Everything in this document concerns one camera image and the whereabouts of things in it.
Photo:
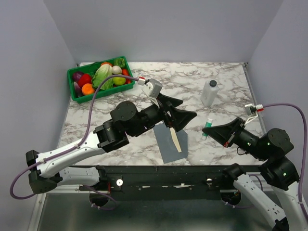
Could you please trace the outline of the green white glue stick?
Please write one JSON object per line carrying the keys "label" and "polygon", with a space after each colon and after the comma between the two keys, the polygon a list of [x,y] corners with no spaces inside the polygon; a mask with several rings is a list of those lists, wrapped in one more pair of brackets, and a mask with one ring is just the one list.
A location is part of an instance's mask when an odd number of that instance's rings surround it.
{"label": "green white glue stick", "polygon": [[[206,123],[205,123],[204,128],[210,128],[210,127],[212,126],[212,123],[213,123],[213,119],[208,118],[207,121],[206,121]],[[202,133],[202,139],[203,139],[203,140],[206,140],[207,137],[208,137],[208,135],[207,135],[205,132],[203,132],[203,133]]]}

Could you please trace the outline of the beige letter paper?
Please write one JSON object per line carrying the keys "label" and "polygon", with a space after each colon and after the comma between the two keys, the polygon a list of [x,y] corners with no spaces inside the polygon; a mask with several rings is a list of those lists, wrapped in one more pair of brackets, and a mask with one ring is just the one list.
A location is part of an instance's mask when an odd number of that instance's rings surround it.
{"label": "beige letter paper", "polygon": [[173,140],[173,143],[174,143],[177,151],[179,153],[181,153],[182,152],[181,146],[180,146],[180,143],[179,143],[179,140],[178,140],[178,137],[177,137],[177,132],[174,130],[174,128],[170,128],[170,134],[171,134],[171,138]]}

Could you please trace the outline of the grey envelope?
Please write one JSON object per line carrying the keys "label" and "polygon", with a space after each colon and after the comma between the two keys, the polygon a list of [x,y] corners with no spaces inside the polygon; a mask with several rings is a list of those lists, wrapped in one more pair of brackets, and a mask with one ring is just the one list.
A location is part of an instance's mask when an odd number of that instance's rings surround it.
{"label": "grey envelope", "polygon": [[184,130],[177,132],[181,152],[174,144],[170,129],[165,127],[164,124],[156,125],[154,134],[164,164],[188,157],[188,134]]}

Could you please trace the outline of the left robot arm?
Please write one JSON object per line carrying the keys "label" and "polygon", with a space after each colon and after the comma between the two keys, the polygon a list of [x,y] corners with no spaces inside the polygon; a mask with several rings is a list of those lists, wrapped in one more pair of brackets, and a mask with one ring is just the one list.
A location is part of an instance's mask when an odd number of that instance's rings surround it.
{"label": "left robot arm", "polygon": [[30,168],[29,185],[34,194],[49,192],[60,185],[86,185],[102,190],[107,183],[104,175],[94,167],[73,169],[73,165],[92,156],[109,153],[129,144],[128,137],[138,137],[159,122],[176,132],[182,130],[196,112],[178,109],[182,100],[158,95],[158,105],[138,111],[134,103],[121,102],[110,112],[111,119],[87,131],[86,136],[61,148],[39,153],[26,153]]}

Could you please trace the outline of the white plastic bottle black cap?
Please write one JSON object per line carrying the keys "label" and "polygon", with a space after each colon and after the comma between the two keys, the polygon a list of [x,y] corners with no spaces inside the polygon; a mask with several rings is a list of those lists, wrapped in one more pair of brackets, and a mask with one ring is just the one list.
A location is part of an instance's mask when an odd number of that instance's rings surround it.
{"label": "white plastic bottle black cap", "polygon": [[212,105],[217,96],[218,91],[219,87],[215,80],[211,79],[205,83],[200,97],[201,102],[205,107],[210,107]]}

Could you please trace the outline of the orange carrot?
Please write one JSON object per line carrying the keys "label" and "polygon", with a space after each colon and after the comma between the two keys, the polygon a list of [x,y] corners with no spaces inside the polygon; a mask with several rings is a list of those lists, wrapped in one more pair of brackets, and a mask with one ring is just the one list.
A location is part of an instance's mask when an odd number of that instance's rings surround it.
{"label": "orange carrot", "polygon": [[[122,69],[122,75],[130,76],[130,74],[129,74],[127,69]],[[125,84],[129,84],[129,83],[131,83],[131,80],[129,78],[126,78]]]}

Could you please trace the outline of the green apple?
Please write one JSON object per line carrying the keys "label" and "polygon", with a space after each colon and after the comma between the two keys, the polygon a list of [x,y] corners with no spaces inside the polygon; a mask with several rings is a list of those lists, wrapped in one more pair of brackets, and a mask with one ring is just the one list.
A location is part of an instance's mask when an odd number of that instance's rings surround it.
{"label": "green apple", "polygon": [[125,77],[114,77],[113,83],[116,86],[122,86],[126,83],[126,78]]}

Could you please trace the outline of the white mushroom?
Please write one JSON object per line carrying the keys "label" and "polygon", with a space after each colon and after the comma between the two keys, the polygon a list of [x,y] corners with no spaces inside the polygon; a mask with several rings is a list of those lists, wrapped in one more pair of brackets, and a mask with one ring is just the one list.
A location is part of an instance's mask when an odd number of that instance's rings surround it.
{"label": "white mushroom", "polygon": [[118,66],[118,65],[114,65],[112,67],[112,73],[114,75],[122,74],[122,68],[120,66]]}

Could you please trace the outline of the green lettuce leaf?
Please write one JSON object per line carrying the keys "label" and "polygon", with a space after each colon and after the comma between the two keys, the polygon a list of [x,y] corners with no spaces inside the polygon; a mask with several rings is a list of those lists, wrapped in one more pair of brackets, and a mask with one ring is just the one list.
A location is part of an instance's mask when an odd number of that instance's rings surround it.
{"label": "green lettuce leaf", "polygon": [[[98,68],[92,78],[92,86],[97,89],[99,85],[109,76],[111,76],[112,67],[109,64],[103,64]],[[101,90],[108,90],[113,87],[113,79],[110,78],[100,87]]]}

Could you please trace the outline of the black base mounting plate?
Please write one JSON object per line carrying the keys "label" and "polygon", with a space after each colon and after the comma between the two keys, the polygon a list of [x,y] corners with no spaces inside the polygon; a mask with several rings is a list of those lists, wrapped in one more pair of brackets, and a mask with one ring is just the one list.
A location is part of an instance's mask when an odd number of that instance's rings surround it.
{"label": "black base mounting plate", "polygon": [[234,186],[227,175],[231,166],[72,166],[50,178],[49,192],[62,185],[108,191],[117,201],[207,199],[235,202],[232,193],[258,199],[268,196],[267,184],[249,190]]}

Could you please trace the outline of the orange fruit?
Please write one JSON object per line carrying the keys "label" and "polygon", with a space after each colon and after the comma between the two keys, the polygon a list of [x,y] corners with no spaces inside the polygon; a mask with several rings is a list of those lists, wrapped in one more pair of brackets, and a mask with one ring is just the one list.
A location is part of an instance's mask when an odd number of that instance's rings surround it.
{"label": "orange fruit", "polygon": [[84,96],[91,95],[95,93],[95,88],[90,83],[86,83],[82,86],[81,92]]}

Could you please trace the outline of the green plastic vegetable bin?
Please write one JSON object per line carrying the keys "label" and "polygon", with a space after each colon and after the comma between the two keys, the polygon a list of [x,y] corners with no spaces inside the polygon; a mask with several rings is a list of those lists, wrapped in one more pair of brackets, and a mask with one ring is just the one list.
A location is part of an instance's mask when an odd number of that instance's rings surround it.
{"label": "green plastic vegetable bin", "polygon": [[[72,100],[77,102],[77,103],[84,103],[84,102],[88,102],[88,101],[92,100],[92,95],[80,96],[80,97],[77,96],[77,93],[75,91],[74,81],[73,81],[73,74],[75,72],[80,71],[84,74],[89,74],[90,76],[93,77],[95,72],[97,71],[97,69],[101,66],[101,63],[109,62],[112,65],[114,65],[114,62],[117,59],[120,59],[123,63],[123,65],[121,65],[120,67],[123,67],[125,70],[127,70],[127,73],[128,73],[129,76],[132,76],[130,66],[129,66],[125,56],[119,56],[119,57],[104,60],[104,61],[98,61],[98,62],[86,64],[84,66],[80,65],[79,67],[69,69],[67,71],[67,78],[68,78],[68,83],[69,83],[69,87],[70,87],[70,93],[71,93]],[[135,81],[131,80],[129,83],[125,83],[124,85],[121,85],[121,86],[113,85],[113,87],[108,89],[108,90],[100,90],[98,92],[96,98],[101,98],[101,97],[109,96],[109,95],[112,95],[112,94],[115,94],[115,93],[118,93],[118,92],[122,92],[122,91],[132,89],[134,83],[135,83]]]}

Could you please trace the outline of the red tomato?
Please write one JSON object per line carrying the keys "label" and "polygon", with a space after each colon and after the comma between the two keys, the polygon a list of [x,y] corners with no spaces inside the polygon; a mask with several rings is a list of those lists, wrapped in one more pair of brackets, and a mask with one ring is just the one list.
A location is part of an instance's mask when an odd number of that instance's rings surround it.
{"label": "red tomato", "polygon": [[91,84],[91,83],[92,83],[92,77],[89,74],[83,74],[77,82],[80,88],[82,88],[85,84]]}

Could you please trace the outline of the purple onion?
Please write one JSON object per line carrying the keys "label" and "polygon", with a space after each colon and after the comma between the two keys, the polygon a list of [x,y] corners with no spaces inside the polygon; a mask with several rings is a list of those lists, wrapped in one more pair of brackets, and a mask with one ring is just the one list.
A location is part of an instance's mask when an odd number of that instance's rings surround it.
{"label": "purple onion", "polygon": [[80,78],[84,75],[83,72],[80,71],[76,71],[73,75],[72,75],[72,79],[74,82],[78,82],[80,80]]}

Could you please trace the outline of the aluminium frame rail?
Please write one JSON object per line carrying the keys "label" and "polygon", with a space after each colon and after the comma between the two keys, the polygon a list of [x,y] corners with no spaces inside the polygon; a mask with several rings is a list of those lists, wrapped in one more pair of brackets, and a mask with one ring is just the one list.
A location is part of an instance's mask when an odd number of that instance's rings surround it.
{"label": "aluminium frame rail", "polygon": [[88,191],[77,185],[61,186],[36,197],[29,231],[77,231],[84,221],[83,211],[90,209]]}

